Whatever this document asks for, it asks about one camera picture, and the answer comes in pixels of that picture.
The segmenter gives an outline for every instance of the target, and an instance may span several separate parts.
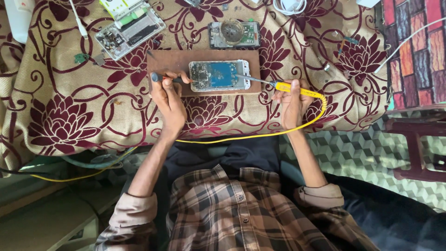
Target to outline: person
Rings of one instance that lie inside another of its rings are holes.
[[[215,159],[206,156],[204,144],[175,142],[186,109],[181,86],[172,79],[191,80],[184,72],[158,73],[167,76],[162,83],[152,82],[161,134],[117,202],[97,251],[157,250],[151,238],[157,214],[153,189],[163,166],[171,184],[168,250],[378,250],[342,209],[339,187],[325,179],[302,130],[288,133],[306,183],[294,190],[292,201],[280,192],[277,137],[229,141],[224,155]],[[287,82],[291,92],[272,97],[282,104],[285,130],[302,125],[313,102],[300,95],[300,87],[309,88],[305,80]]]

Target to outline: plaid shirt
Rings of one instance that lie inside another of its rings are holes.
[[[296,189],[302,211],[279,191],[279,175],[258,168],[242,168],[239,180],[229,180],[219,165],[178,178],[166,217],[168,250],[378,250],[340,207],[337,185]],[[155,194],[125,193],[96,250],[156,250],[150,237],[156,213]]]

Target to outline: yellow soldering iron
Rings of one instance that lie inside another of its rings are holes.
[[[285,83],[283,80],[265,81],[265,80],[256,79],[251,76],[245,76],[245,75],[241,75],[241,74],[236,74],[236,76],[239,78],[244,78],[244,79],[248,79],[248,80],[252,80],[252,81],[259,81],[262,83],[270,84],[270,85],[274,86],[276,88],[276,90],[279,90],[279,91],[284,91],[284,92],[291,91],[291,84]],[[315,98],[320,98],[322,96],[322,94],[320,94],[320,93],[312,92],[312,91],[304,89],[304,88],[301,88],[301,94],[310,96],[310,97],[315,97]]]

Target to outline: black screwdriver handle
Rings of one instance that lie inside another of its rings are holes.
[[[165,77],[159,73],[152,72],[152,74],[150,74],[150,78],[152,79],[153,82],[162,82]],[[183,79],[180,77],[172,79],[172,82],[182,83],[182,84],[184,83]]]

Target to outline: wooden stool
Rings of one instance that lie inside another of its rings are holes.
[[[446,112],[434,112],[421,118],[391,118],[385,126],[386,132],[402,134],[407,139],[411,167],[409,170],[393,169],[393,175],[397,180],[446,182],[446,172],[431,171],[425,167],[420,141],[421,136],[446,137]]]

